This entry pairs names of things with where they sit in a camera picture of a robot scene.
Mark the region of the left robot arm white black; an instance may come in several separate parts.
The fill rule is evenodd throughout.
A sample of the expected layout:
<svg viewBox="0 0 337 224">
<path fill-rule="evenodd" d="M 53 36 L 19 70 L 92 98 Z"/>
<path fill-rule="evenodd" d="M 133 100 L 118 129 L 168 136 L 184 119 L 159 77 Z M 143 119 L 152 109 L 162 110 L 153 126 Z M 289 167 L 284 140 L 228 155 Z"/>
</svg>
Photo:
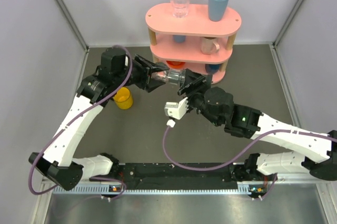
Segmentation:
<svg viewBox="0 0 337 224">
<path fill-rule="evenodd" d="M 132 57 L 123 46 L 115 45 L 101 54 L 95 72 L 83 78 L 68 114 L 54 137 L 40 151 L 30 155 L 28 188 L 34 195 L 32 178 L 35 170 L 65 190 L 73 189 L 81 180 L 104 176 L 114 180 L 119 175 L 113 156 L 100 154 L 89 158 L 74 158 L 74 153 L 95 117 L 124 86 L 135 85 L 150 93 L 164 85 L 155 78 L 169 68 L 142 56 Z"/>
</svg>

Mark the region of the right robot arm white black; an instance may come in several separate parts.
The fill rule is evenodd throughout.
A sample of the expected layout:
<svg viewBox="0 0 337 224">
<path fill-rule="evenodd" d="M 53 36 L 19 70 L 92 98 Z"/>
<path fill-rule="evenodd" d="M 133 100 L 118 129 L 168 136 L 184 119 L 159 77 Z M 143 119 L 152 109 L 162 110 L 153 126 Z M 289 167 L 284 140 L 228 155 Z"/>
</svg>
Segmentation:
<svg viewBox="0 0 337 224">
<path fill-rule="evenodd" d="M 234 103 L 233 95 L 211 85 L 212 77 L 186 69 L 178 90 L 187 97 L 188 111 L 196 110 L 231 136 L 265 141 L 287 149 L 280 154 L 251 154 L 245 161 L 249 178 L 275 173 L 309 173 L 336 180 L 336 131 L 316 133 L 283 123 L 249 106 Z"/>
</svg>

